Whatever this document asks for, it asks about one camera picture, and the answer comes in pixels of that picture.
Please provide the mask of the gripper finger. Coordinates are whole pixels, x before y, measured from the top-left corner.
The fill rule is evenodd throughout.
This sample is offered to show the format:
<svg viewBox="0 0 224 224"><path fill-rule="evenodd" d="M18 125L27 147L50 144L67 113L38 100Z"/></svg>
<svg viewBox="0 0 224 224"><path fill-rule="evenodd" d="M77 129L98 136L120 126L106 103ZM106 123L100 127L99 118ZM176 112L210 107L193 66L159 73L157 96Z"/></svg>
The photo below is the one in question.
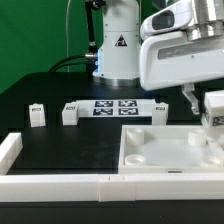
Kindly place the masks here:
<svg viewBox="0 0 224 224"><path fill-rule="evenodd" d="M199 101L194 96L193 92L195 91L195 87L193 83L187 83L182 86L182 93L186 97L186 99L191 103L191 110L194 115L199 115Z"/></svg>

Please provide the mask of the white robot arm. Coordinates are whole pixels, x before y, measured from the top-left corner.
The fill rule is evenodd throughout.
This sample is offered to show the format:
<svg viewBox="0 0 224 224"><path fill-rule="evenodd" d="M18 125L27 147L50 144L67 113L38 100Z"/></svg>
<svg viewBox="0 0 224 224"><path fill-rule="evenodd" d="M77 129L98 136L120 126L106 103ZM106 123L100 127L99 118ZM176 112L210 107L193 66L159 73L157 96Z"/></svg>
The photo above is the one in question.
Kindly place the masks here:
<svg viewBox="0 0 224 224"><path fill-rule="evenodd" d="M106 0L93 77L148 91L180 86L197 114L194 84L224 77L224 0L164 3L141 20L137 0Z"/></svg>

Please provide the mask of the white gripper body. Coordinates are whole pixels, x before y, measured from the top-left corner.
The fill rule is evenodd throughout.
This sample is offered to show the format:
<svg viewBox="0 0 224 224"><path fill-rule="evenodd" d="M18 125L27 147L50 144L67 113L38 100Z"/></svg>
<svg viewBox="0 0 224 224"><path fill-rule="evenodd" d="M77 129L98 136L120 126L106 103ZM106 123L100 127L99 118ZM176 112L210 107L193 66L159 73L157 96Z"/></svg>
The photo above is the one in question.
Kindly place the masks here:
<svg viewBox="0 0 224 224"><path fill-rule="evenodd" d="M147 38L139 56L140 83L155 90L224 77L224 37L190 42L177 31Z"/></svg>

